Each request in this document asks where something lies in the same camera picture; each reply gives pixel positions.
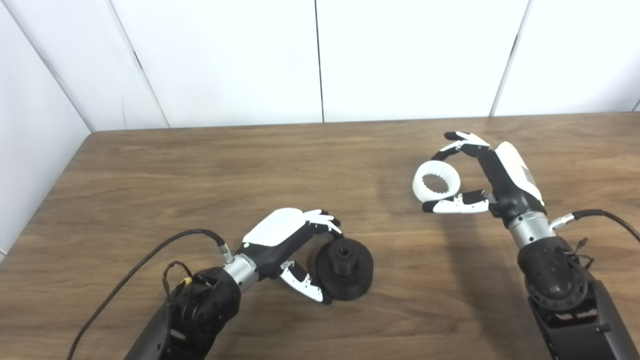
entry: robotic arm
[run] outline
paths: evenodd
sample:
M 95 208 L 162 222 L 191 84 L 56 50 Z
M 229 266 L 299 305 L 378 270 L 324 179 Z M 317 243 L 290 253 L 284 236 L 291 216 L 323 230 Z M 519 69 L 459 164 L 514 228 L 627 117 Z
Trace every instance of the robotic arm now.
M 573 214 L 551 223 L 542 196 L 520 154 L 508 142 L 495 150 L 478 136 L 460 131 L 446 133 L 454 142 L 435 154 L 416 173 L 413 189 L 427 213 L 490 211 L 502 219 L 518 251 L 518 266 L 525 276 L 529 305 L 554 360 L 638 360 L 640 356 L 602 282 L 589 272 L 591 261 L 577 254 L 556 229 L 576 220 Z M 492 193 L 485 190 L 456 193 L 460 178 L 448 156 L 463 152 L 480 162 Z M 422 176 L 445 179 L 447 193 L 426 189 Z
M 340 222 L 324 211 L 303 213 L 284 208 L 272 212 L 243 239 L 231 255 L 221 246 L 225 264 L 184 279 L 139 336 L 125 360 L 202 360 L 216 336 L 238 314 L 241 294 L 256 282 L 281 277 L 315 301 L 333 297 L 299 264 L 288 260 L 314 234 L 343 238 Z

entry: wooden table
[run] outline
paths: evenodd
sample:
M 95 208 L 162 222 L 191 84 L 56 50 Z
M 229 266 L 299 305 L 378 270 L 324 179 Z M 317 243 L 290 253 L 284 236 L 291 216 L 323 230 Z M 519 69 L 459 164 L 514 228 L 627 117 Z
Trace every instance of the wooden table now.
M 603 208 L 640 227 L 640 113 L 95 133 L 0 265 L 0 357 L 63 359 L 80 326 L 160 241 L 208 227 L 236 248 L 290 206 L 330 211 L 368 246 L 370 291 L 324 306 L 280 280 L 258 283 L 210 358 L 548 360 L 501 222 L 425 214 L 413 195 L 416 168 L 449 143 L 450 130 L 512 142 L 550 217 Z M 475 159 L 449 163 L 462 190 L 488 186 Z M 605 218 L 561 235 L 591 239 L 593 273 L 640 347 L 640 245 Z M 325 242 L 318 236 L 294 259 L 306 263 Z M 124 357 L 163 301 L 161 273 L 174 259 L 194 270 L 222 264 L 203 236 L 170 245 L 107 307 L 77 359 Z

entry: white wall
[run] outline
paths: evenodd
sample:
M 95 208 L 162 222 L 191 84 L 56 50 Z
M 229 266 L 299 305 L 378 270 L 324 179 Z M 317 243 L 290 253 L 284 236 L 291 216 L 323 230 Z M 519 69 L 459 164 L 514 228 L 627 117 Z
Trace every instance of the white wall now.
M 88 134 L 83 121 L 112 130 L 487 116 L 492 104 L 496 115 L 640 110 L 640 1 L 528 3 L 0 0 L 0 250 Z
M 109 2 L 3 2 L 94 130 L 167 127 Z
M 114 5 L 172 127 L 322 121 L 314 0 Z
M 27 224 L 88 128 L 0 3 L 0 252 Z
M 527 0 L 317 0 L 324 119 L 487 116 Z
M 495 115 L 632 111 L 638 14 L 637 0 L 532 0 Z

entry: white ring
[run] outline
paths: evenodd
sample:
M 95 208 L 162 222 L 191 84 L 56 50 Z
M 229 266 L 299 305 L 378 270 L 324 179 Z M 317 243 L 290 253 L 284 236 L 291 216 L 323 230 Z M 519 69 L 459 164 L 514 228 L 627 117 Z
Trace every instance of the white ring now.
M 434 175 L 447 183 L 447 192 L 439 193 L 429 189 L 423 177 Z M 413 193 L 422 202 L 431 200 L 442 200 L 451 195 L 455 195 L 460 190 L 460 175 L 455 168 L 444 161 L 431 160 L 420 165 L 413 177 Z

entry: black cable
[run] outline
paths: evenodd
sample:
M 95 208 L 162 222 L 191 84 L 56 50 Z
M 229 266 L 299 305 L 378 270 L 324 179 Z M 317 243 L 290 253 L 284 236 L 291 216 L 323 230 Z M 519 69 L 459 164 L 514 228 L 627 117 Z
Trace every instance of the black cable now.
M 608 211 L 604 211 L 601 209 L 587 209 L 587 210 L 574 211 L 572 215 L 576 220 L 580 220 L 581 218 L 584 218 L 584 217 L 595 217 L 595 216 L 610 218 L 611 220 L 622 225 L 622 227 L 624 227 L 628 232 L 631 233 L 631 235 L 633 235 L 636 238 L 638 242 L 640 242 L 640 233 L 637 230 L 635 230 L 633 226 L 631 226 L 628 222 L 622 220 L 621 218 L 617 217 L 616 215 L 613 215 Z
M 167 240 L 163 241 L 160 245 L 156 246 L 155 249 L 153 249 L 144 258 L 142 258 L 142 260 L 140 260 L 140 262 L 136 266 L 134 266 L 133 269 L 131 269 L 131 271 L 129 271 L 129 273 L 127 275 L 125 275 L 125 277 L 122 278 L 122 280 L 116 285 L 115 288 L 113 288 L 113 290 L 107 296 L 107 298 L 104 299 L 104 301 L 95 310 L 95 312 L 93 312 L 93 314 L 91 315 L 89 320 L 87 320 L 87 322 L 82 326 L 82 328 L 80 329 L 80 331 L 76 335 L 76 338 L 74 339 L 74 342 L 71 344 L 71 347 L 69 348 L 69 353 L 67 354 L 67 360 L 71 360 L 71 358 L 74 356 L 74 352 L 76 352 L 76 348 L 78 346 L 78 343 L 80 342 L 80 339 L 82 338 L 82 335 L 84 335 L 84 333 L 89 328 L 89 326 L 91 326 L 93 321 L 98 317 L 98 315 L 100 315 L 102 310 L 104 310 L 104 308 L 109 304 L 109 302 L 111 302 L 111 299 L 113 299 L 113 297 L 118 293 L 118 291 L 120 291 L 120 289 L 122 289 L 122 287 L 125 284 L 127 284 L 127 282 L 131 279 L 131 277 L 133 277 L 133 275 L 144 264 L 146 264 L 147 261 L 149 261 L 149 259 L 154 257 L 160 250 L 165 248 L 167 245 L 171 244 L 175 240 L 178 240 L 179 238 L 185 237 L 187 235 L 192 235 L 192 234 L 204 234 L 204 235 L 212 238 L 213 240 L 215 240 L 216 244 L 219 247 L 225 244 L 225 240 L 223 240 L 218 234 L 214 233 L 211 230 L 208 230 L 208 229 L 192 229 L 192 230 L 183 231 L 183 232 L 181 232 L 179 234 L 173 235 L 172 237 L 170 237 Z

